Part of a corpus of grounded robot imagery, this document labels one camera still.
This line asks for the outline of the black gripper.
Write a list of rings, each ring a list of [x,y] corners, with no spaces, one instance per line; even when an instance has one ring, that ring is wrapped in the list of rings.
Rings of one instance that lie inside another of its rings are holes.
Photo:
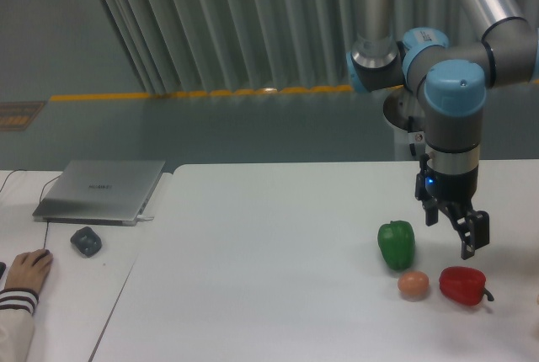
[[[433,226],[438,222],[437,204],[441,205],[440,211],[460,238],[461,259],[470,259],[479,248],[490,243],[489,214],[472,207],[478,185],[478,167],[466,173],[447,174],[434,170],[429,161],[427,154],[419,158],[415,185],[415,198],[422,201],[425,225]]]

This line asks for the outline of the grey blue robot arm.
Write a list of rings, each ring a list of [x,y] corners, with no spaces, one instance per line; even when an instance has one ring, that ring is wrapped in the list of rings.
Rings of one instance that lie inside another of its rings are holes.
[[[415,197],[427,225],[446,216],[471,258],[489,242],[489,216],[475,210],[483,127],[490,88],[538,78],[538,33],[515,0],[460,0],[478,42],[450,46],[438,30],[392,36],[394,0],[363,0],[356,42],[346,56],[358,92],[403,85],[423,112],[424,153]]]

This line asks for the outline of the white striped sleeve forearm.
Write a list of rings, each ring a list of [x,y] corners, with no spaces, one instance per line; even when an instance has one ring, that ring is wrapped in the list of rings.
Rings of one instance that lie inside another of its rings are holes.
[[[1,291],[1,361],[27,360],[39,295],[30,289]]]

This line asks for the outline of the person's hand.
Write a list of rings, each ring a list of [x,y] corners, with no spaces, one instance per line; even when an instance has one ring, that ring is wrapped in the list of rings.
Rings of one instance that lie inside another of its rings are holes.
[[[51,271],[53,255],[49,254],[41,259],[36,265],[34,260],[45,249],[35,250],[30,253],[21,253],[14,259],[5,281],[5,290],[28,290],[39,294]]]

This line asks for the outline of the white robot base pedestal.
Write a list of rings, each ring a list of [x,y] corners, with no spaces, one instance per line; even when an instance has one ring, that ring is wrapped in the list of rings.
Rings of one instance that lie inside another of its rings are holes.
[[[397,161],[417,160],[424,154],[424,111],[404,86],[392,88],[383,103],[383,116],[392,128]]]

